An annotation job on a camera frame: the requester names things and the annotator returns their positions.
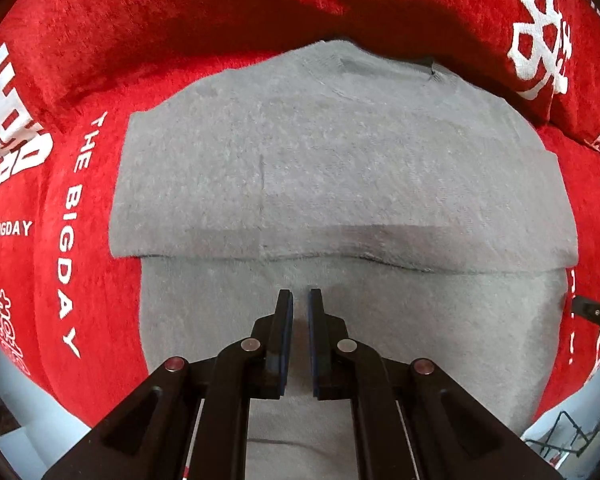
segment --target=gray fabric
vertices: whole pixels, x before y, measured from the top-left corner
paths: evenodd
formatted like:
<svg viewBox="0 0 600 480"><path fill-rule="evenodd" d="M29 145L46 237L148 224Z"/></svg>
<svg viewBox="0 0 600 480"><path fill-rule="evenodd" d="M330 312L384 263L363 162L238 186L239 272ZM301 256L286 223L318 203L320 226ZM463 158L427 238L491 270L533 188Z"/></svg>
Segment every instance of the gray fabric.
<svg viewBox="0 0 600 480"><path fill-rule="evenodd" d="M316 43L200 80L129 122L114 256L358 256L415 269L576 263L553 153L437 64Z"/></svg>
<svg viewBox="0 0 600 480"><path fill-rule="evenodd" d="M347 402L312 399L306 299L385 357L428 356L514 431L529 423L557 348L564 270L419 272L353 258L280 262L143 258L140 329L150 370L172 355L215 356L294 294L285 396L251 406L248 480L357 478Z"/></svg>
<svg viewBox="0 0 600 480"><path fill-rule="evenodd" d="M521 432L577 260L556 158L518 113L435 63L343 41L222 72L134 114L109 242L115 256L178 256L142 259L151 370L218 354L272 312L279 288L294 292L286 396L251 410L247 477L258 480L357 476L347 403L311 397L312 286L353 338L437 361Z"/></svg>

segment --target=red blanket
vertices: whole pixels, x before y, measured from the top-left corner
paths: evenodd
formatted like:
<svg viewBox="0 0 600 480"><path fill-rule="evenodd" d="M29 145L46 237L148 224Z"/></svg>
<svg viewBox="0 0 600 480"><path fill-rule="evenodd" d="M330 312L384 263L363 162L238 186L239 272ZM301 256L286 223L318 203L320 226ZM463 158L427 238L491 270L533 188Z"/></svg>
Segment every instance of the red blanket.
<svg viewBox="0 0 600 480"><path fill-rule="evenodd" d="M525 114L557 153L574 209L575 290L600 301L600 15L589 0L18 0L0 26L0 343L88 424L147 374L139 261L113 259L107 240L129 115L202 76L334 37L435 56ZM600 330L565 314L542 407L599 360Z"/></svg>

